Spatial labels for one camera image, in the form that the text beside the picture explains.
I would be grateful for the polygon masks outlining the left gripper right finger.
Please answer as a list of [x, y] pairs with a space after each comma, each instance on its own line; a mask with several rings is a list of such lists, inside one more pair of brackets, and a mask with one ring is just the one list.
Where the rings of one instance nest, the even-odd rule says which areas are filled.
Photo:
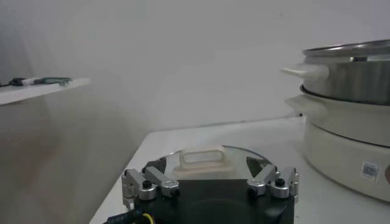
[[248, 194], [252, 198], [264, 196], [267, 191], [274, 198], [286, 199], [292, 197], [298, 202], [299, 172], [295, 167], [286, 167], [282, 171], [267, 159], [247, 157], [246, 163], [252, 178], [247, 183]]

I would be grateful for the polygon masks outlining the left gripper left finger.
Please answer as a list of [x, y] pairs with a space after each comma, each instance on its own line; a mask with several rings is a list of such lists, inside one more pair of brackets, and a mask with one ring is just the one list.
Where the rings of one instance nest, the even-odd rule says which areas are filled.
[[180, 194], [179, 182], [165, 175], [166, 158], [149, 161], [139, 172], [126, 169], [121, 175], [122, 203], [128, 210], [135, 209], [135, 202], [155, 200], [162, 197], [174, 198]]

